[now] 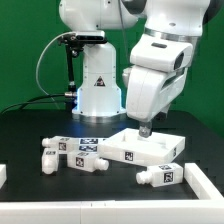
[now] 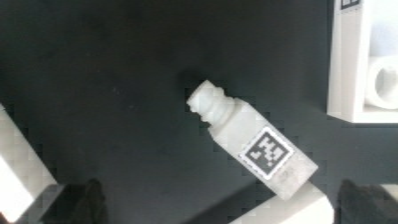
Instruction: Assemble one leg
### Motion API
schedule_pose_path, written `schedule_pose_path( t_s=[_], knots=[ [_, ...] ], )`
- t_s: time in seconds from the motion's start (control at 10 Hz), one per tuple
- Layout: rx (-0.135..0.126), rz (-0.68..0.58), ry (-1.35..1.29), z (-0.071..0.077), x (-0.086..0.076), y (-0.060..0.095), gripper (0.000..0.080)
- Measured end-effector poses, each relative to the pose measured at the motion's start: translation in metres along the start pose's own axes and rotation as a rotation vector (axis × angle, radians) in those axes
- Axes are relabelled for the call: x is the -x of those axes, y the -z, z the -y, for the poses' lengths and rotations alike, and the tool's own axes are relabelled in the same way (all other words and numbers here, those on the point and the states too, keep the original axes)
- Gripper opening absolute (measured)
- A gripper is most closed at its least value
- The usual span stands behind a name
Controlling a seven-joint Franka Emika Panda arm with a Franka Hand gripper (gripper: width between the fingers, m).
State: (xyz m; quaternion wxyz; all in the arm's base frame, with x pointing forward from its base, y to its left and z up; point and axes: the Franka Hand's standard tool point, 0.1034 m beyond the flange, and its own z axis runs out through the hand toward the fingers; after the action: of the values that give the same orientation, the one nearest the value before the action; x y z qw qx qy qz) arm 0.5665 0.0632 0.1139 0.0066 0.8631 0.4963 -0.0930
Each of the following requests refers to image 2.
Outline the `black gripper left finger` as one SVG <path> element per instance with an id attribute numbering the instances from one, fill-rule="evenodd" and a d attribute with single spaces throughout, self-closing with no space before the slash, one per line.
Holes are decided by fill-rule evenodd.
<path id="1" fill-rule="evenodd" d="M 39 224 L 108 224 L 107 199 L 96 179 L 66 186 Z"/>

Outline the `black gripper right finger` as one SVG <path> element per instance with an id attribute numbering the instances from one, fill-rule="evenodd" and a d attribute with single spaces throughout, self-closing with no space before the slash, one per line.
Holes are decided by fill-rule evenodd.
<path id="1" fill-rule="evenodd" d="M 398 184 L 341 182 L 336 224 L 398 224 Z"/>

